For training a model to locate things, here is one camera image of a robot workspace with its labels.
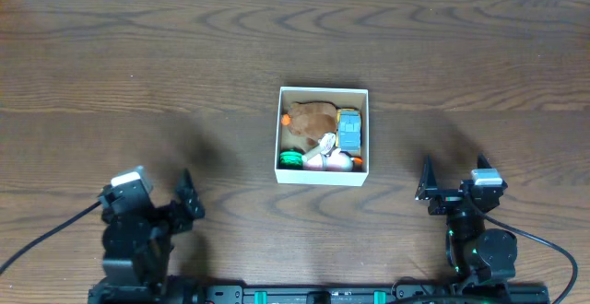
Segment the pink duck toy with hat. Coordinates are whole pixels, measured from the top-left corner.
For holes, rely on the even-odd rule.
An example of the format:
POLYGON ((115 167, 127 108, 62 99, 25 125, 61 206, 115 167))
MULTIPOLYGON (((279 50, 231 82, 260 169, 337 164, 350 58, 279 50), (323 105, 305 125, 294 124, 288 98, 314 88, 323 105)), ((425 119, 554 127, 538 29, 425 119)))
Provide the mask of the pink duck toy with hat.
POLYGON ((335 150, 330 155, 318 154, 304 161, 302 166, 304 170, 350 172, 359 170, 362 164, 362 158, 352 157, 346 152, 335 150))

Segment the yellow grey toy truck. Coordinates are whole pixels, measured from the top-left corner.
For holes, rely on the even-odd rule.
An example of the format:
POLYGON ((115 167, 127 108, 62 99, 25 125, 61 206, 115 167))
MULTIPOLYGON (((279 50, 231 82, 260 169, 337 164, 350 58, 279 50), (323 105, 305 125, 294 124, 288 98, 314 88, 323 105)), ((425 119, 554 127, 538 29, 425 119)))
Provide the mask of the yellow grey toy truck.
POLYGON ((344 152, 359 152, 361 148, 360 112, 356 109, 338 109, 336 121, 336 146, 344 152))

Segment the green round spinner toy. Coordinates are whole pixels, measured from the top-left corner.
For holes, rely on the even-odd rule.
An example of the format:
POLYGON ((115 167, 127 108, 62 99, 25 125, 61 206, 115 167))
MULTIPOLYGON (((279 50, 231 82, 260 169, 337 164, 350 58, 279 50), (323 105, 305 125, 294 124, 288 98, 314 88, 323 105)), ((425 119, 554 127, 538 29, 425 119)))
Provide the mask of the green round spinner toy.
POLYGON ((284 170, 302 170, 302 153, 296 150, 282 151, 278 156, 278 167, 284 170))

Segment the brown plush with orange top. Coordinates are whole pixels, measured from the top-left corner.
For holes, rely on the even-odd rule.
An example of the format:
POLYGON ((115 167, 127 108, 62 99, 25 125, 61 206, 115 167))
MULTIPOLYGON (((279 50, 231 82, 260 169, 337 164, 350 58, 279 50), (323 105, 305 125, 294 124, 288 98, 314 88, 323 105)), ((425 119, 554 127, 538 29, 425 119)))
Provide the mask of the brown plush with orange top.
POLYGON ((329 102, 294 102, 280 116, 280 123, 292 134, 306 138, 310 144, 336 131, 336 115, 336 106, 329 102))

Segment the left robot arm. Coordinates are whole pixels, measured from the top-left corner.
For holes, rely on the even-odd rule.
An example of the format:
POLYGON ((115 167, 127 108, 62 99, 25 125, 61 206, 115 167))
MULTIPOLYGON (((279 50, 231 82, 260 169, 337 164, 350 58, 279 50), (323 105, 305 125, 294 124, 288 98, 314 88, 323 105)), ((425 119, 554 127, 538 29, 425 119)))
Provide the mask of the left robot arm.
POLYGON ((103 188, 99 202, 105 277, 88 292, 89 303, 203 303, 205 291, 194 279, 168 274, 174 235, 193 229, 205 216, 192 177, 184 170, 176 198, 154 206, 153 185, 138 166, 103 188))

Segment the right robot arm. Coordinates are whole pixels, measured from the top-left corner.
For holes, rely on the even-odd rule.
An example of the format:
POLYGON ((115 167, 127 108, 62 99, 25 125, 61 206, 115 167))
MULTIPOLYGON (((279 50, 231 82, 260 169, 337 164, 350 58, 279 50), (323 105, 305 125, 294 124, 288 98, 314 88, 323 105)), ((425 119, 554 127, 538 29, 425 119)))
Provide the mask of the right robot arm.
POLYGON ((482 156, 470 178, 456 189, 438 186, 433 164, 425 158, 415 199, 429 203, 431 216, 445 216, 446 255, 463 283, 503 283, 515 277, 517 239, 499 228, 486 228, 487 213, 500 204, 506 181, 482 156))

